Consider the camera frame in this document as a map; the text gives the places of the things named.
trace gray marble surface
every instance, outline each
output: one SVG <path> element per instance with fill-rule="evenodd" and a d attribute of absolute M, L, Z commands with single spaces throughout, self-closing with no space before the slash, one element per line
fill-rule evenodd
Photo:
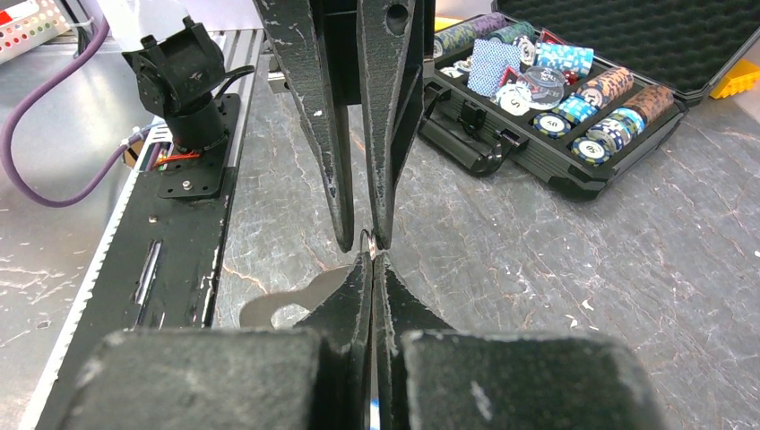
<path fill-rule="evenodd" d="M 218 327 L 237 327 L 247 301 L 303 288 L 353 257 L 333 242 L 290 95 L 272 95 L 261 78 L 255 93 Z M 352 114 L 358 227 L 368 227 Z M 584 204 L 509 163 L 467 176 L 416 142 L 391 255 L 410 290 L 457 329 L 606 332 L 642 361 L 671 428 L 760 428 L 758 172 L 760 125 L 730 99 L 693 109 L 660 150 Z"/>

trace poker chip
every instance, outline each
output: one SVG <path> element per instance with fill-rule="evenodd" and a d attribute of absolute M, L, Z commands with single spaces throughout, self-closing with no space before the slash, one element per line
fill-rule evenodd
<path fill-rule="evenodd" d="M 575 94 L 597 109 L 606 107 L 634 88 L 634 76 L 625 67 L 613 67 L 599 76 L 581 84 Z"/>
<path fill-rule="evenodd" d="M 520 68 L 517 47 L 490 40 L 475 40 L 467 87 L 481 96 L 493 97 L 501 87 L 507 67 Z"/>
<path fill-rule="evenodd" d="M 570 121 L 571 124 L 579 125 L 596 115 L 599 110 L 580 97 L 570 96 L 551 111 Z"/>
<path fill-rule="evenodd" d="M 512 44 L 520 49 L 520 62 L 524 65 L 533 65 L 536 62 L 536 46 L 528 36 L 519 36 Z"/>
<path fill-rule="evenodd" d="M 466 47 L 475 39 L 504 28 L 507 23 L 503 14 L 494 12 L 440 30 L 433 36 L 433 57 L 438 58 Z"/>
<path fill-rule="evenodd" d="M 488 40 L 499 41 L 501 43 L 513 43 L 521 36 L 532 36 L 535 33 L 533 26 L 526 21 L 517 22 L 503 29 L 496 30 L 488 35 Z"/>
<path fill-rule="evenodd" d="M 610 154 L 622 150 L 631 142 L 631 134 L 619 121 L 604 118 L 592 125 L 586 132 L 586 137 L 602 143 Z"/>
<path fill-rule="evenodd" d="M 593 65 L 593 49 L 556 43 L 536 44 L 536 65 L 551 67 L 560 72 L 574 72 L 579 78 L 589 74 Z"/>
<path fill-rule="evenodd" d="M 465 60 L 455 62 L 453 67 L 461 73 L 469 73 L 472 68 L 472 56 L 468 56 Z"/>
<path fill-rule="evenodd" d="M 441 69 L 441 73 L 445 74 L 446 76 L 448 76 L 450 78 L 458 78 L 458 77 L 464 75 L 464 73 L 462 73 L 456 67 L 443 67 Z"/>
<path fill-rule="evenodd" d="M 573 141 L 570 151 L 579 159 L 598 166 L 607 161 L 612 154 L 599 142 L 588 137 L 579 137 Z"/>
<path fill-rule="evenodd" d="M 533 126 L 552 139 L 559 139 L 570 132 L 570 123 L 566 119 L 549 112 L 536 115 Z"/>
<path fill-rule="evenodd" d="M 623 108 L 634 110 L 641 115 L 646 124 L 650 124 L 673 106 L 673 103 L 673 91 L 668 87 L 650 85 L 623 103 Z"/>
<path fill-rule="evenodd" d="M 609 114 L 607 118 L 614 119 L 615 121 L 618 121 L 620 124 L 622 124 L 626 128 L 628 134 L 631 135 L 631 140 L 633 140 L 634 137 L 638 135 L 638 125 L 633 119 L 623 114 L 616 114 L 615 112 Z"/>
<path fill-rule="evenodd" d="M 558 70 L 534 65 L 517 78 L 517 87 L 530 95 L 531 108 L 550 110 L 565 95 L 565 76 Z"/>
<path fill-rule="evenodd" d="M 513 83 L 507 83 L 497 91 L 495 102 L 500 108 L 514 116 L 523 116 L 531 110 L 530 101 L 520 94 Z"/>
<path fill-rule="evenodd" d="M 578 82 L 578 75 L 575 74 L 575 72 L 565 70 L 564 72 L 562 72 L 562 74 L 565 76 L 565 81 L 567 81 L 567 85 L 574 85 L 576 82 Z"/>
<path fill-rule="evenodd" d="M 643 133 L 643 129 L 646 128 L 646 123 L 643 121 L 641 115 L 629 107 L 618 107 L 612 111 L 612 115 L 627 116 L 631 121 L 633 121 L 635 123 L 635 135 Z"/>

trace stack of poker chips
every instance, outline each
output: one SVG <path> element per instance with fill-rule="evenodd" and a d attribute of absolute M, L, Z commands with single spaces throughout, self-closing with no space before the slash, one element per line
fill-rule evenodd
<path fill-rule="evenodd" d="M 481 96 L 493 97 L 501 87 L 507 67 L 520 69 L 517 47 L 491 40 L 475 40 L 467 88 Z"/>
<path fill-rule="evenodd" d="M 673 91 L 662 85 L 651 85 L 623 103 L 623 108 L 633 110 L 641 116 L 645 124 L 650 124 L 673 106 L 673 103 Z"/>
<path fill-rule="evenodd" d="M 609 156 L 621 151 L 636 136 L 643 133 L 644 128 L 662 115 L 674 103 L 673 92 L 661 85 L 644 88 L 638 94 L 612 111 L 607 117 L 593 125 L 581 138 L 584 141 L 595 141 L 604 147 L 604 153 L 599 151 L 583 152 L 580 149 L 573 153 L 594 165 L 599 165 L 609 159 Z"/>
<path fill-rule="evenodd" d="M 595 108 L 602 109 L 633 88 L 633 74 L 625 67 L 613 67 L 584 82 L 575 90 L 575 94 Z"/>
<path fill-rule="evenodd" d="M 502 29 L 508 23 L 503 14 L 494 12 L 440 30 L 434 36 L 433 57 L 438 58 L 466 47 L 475 39 L 482 38 L 494 30 Z"/>
<path fill-rule="evenodd" d="M 539 42 L 536 44 L 536 65 L 560 72 L 575 72 L 579 78 L 584 78 L 592 69 L 593 49 Z"/>
<path fill-rule="evenodd" d="M 550 115 L 556 118 L 554 123 L 559 121 L 563 124 L 561 129 L 558 127 L 556 132 L 548 133 L 546 127 L 541 127 L 535 121 L 533 124 L 542 133 L 558 139 L 569 132 L 570 127 L 579 125 L 596 115 L 600 109 L 605 108 L 612 100 L 617 99 L 632 88 L 634 88 L 634 76 L 631 72 L 625 67 L 613 67 L 605 73 L 584 82 L 573 95 L 552 109 Z M 617 129 L 616 127 L 610 128 L 610 125 L 607 126 L 605 132 Z M 619 151 L 620 145 L 627 145 L 626 140 L 630 141 L 630 139 L 633 139 L 633 136 L 627 139 L 624 131 L 620 132 L 623 134 L 622 136 L 609 137 L 605 141 L 611 143 L 609 151 L 612 153 Z"/>
<path fill-rule="evenodd" d="M 486 37 L 486 39 L 511 44 L 520 36 L 526 36 L 530 39 L 533 37 L 535 32 L 536 30 L 529 22 L 521 21 L 517 22 L 516 24 L 504 27 L 503 29 L 493 31 Z"/>
<path fill-rule="evenodd" d="M 612 157 L 607 148 L 588 137 L 575 139 L 570 147 L 570 151 L 579 159 L 587 161 L 594 166 L 603 164 Z"/>
<path fill-rule="evenodd" d="M 576 95 L 571 95 L 551 111 L 572 125 L 579 125 L 599 112 L 594 105 Z"/>
<path fill-rule="evenodd" d="M 586 132 L 586 136 L 601 143 L 611 154 L 622 150 L 634 139 L 635 130 L 631 130 L 631 124 L 624 124 L 621 117 L 608 116 Z"/>
<path fill-rule="evenodd" d="M 543 112 L 533 118 L 533 126 L 552 139 L 559 139 L 570 133 L 570 123 L 564 118 L 549 112 Z"/>

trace black carrying case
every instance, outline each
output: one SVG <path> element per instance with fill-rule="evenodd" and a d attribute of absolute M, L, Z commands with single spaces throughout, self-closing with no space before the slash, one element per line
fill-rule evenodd
<path fill-rule="evenodd" d="M 615 65 L 628 68 L 635 86 L 593 118 L 560 139 L 536 130 L 540 111 L 512 116 L 467 88 L 467 76 L 448 77 L 439 70 L 467 58 L 472 45 L 436 59 L 426 82 L 426 115 L 419 134 L 473 175 L 486 176 L 510 159 L 571 200 L 596 198 L 615 178 L 665 142 L 688 109 L 702 102 L 720 79 L 760 37 L 760 0 L 495 0 L 492 10 L 510 22 L 530 22 L 567 43 L 594 48 L 588 77 L 566 87 L 566 96 Z M 676 104 L 647 125 L 623 150 L 594 167 L 578 159 L 573 140 L 646 85 L 671 88 Z M 462 139 L 436 119 L 455 121 Z"/>

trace silver metal piece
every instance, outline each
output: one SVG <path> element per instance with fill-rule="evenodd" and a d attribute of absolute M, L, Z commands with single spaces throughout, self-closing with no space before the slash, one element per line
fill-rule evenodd
<path fill-rule="evenodd" d="M 269 82 L 269 88 L 275 94 L 290 91 L 288 81 L 285 80 L 285 74 L 283 72 L 270 72 L 267 74 L 266 81 Z"/>
<path fill-rule="evenodd" d="M 140 273 L 140 282 L 137 284 L 137 290 L 134 292 L 134 302 L 137 305 L 145 305 L 145 299 L 148 297 L 148 293 L 151 292 L 153 281 L 156 279 L 156 262 L 159 260 L 160 252 L 161 242 L 151 243 L 148 258 L 145 259 L 145 264 Z"/>
<path fill-rule="evenodd" d="M 370 233 L 366 229 L 361 230 L 359 235 L 359 251 L 365 252 L 364 241 L 367 240 L 367 251 L 369 252 L 370 260 L 374 261 L 377 257 L 377 241 L 375 239 L 375 233 Z"/>
<path fill-rule="evenodd" d="M 272 317 L 282 307 L 298 305 L 314 311 L 348 278 L 352 266 L 322 272 L 306 288 L 257 297 L 240 310 L 240 327 L 274 328 Z"/>
<path fill-rule="evenodd" d="M 436 60 L 432 56 L 422 59 L 422 77 L 432 78 L 436 74 Z"/>
<path fill-rule="evenodd" d="M 222 48 L 227 70 L 237 69 L 242 65 L 252 65 L 258 70 L 259 54 L 263 43 L 263 30 L 243 30 L 226 32 Z M 254 80 L 258 73 L 243 76 L 229 86 L 228 93 L 240 96 L 240 113 L 237 115 L 237 127 L 232 137 L 232 147 L 229 149 L 228 167 L 236 167 L 240 161 L 243 138 L 246 136 L 248 112 L 251 110 L 251 99 L 254 93 Z"/>

